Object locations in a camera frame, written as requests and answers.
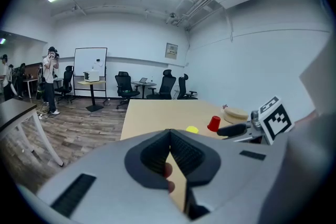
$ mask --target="person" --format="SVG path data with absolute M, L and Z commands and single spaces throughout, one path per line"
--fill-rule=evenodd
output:
M 17 71 L 17 94 L 20 99 L 22 98 L 22 89 L 23 89 L 23 81 L 26 79 L 26 64 L 22 63 Z
M 59 111 L 55 105 L 54 77 L 53 70 L 58 69 L 58 58 L 54 47 L 50 47 L 48 55 L 43 59 L 43 77 L 45 79 L 45 97 L 49 103 L 49 111 L 53 115 L 58 115 Z
M 4 97 L 5 101 L 9 100 L 12 98 L 12 89 L 11 85 L 9 84 L 9 67 L 8 67 L 8 57 L 7 54 L 4 54 L 2 57 L 2 64 L 3 66 L 3 72 L 2 75 L 0 76 L 0 79 L 3 79 L 3 89 L 4 89 Z

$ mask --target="laptop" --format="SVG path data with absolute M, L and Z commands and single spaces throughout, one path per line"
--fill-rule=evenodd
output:
M 139 82 L 146 83 L 147 78 L 142 78 Z

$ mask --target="small round table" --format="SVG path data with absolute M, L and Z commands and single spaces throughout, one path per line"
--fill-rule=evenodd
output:
M 137 85 L 137 86 L 142 86 L 142 99 L 144 99 L 144 93 L 145 93 L 145 87 L 146 86 L 156 86 L 156 83 L 153 83 L 153 82 L 140 82 L 140 81 L 132 81 L 131 82 L 132 84 L 134 85 Z

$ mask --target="white shirt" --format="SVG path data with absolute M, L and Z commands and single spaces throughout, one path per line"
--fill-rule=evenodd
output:
M 50 68 L 46 68 L 46 64 L 50 62 Z M 55 61 L 54 60 L 50 60 L 49 57 L 46 57 L 43 59 L 43 77 L 46 79 L 47 83 L 53 83 L 54 82 L 54 78 L 53 78 L 53 69 L 54 69 L 54 65 L 55 65 Z
M 4 64 L 4 70 L 2 72 L 2 75 L 4 75 L 4 81 L 3 81 L 3 86 L 6 87 L 8 85 L 8 79 L 7 76 L 9 75 L 9 70 L 8 70 L 8 64 Z

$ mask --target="wooden floor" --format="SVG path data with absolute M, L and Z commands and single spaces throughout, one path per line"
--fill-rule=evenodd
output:
M 38 105 L 40 112 L 47 110 L 42 101 L 25 99 Z M 64 167 L 76 161 L 94 148 L 120 139 L 127 105 L 115 109 L 120 100 L 106 102 L 106 106 L 90 113 L 85 107 L 91 99 L 76 99 L 72 104 L 61 101 L 57 105 L 60 114 L 40 120 L 41 125 Z M 29 142 L 30 152 L 17 131 L 12 131 L 0 141 L 1 158 L 16 183 L 36 192 L 54 174 L 61 171 L 39 138 L 32 119 L 22 124 Z

